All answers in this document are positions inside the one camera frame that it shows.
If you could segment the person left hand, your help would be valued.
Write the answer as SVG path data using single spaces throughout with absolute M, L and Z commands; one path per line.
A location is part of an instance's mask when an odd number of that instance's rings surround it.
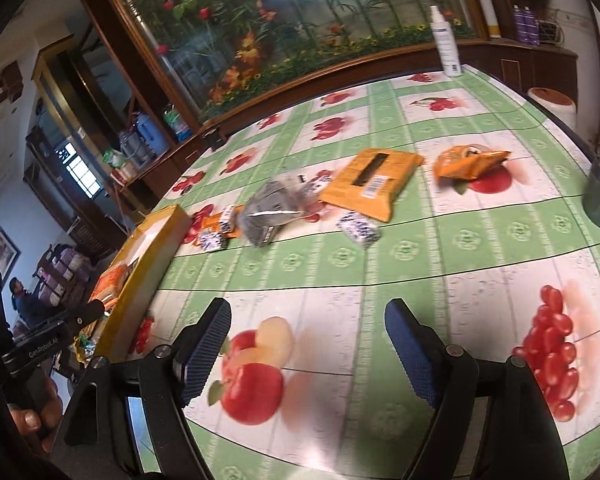
M 29 448 L 44 456 L 53 449 L 58 427 L 62 419 L 62 401 L 58 396 L 57 385 L 49 377 L 44 382 L 44 406 L 38 410 L 20 410 L 15 405 L 9 407 L 20 436 L 26 440 Z

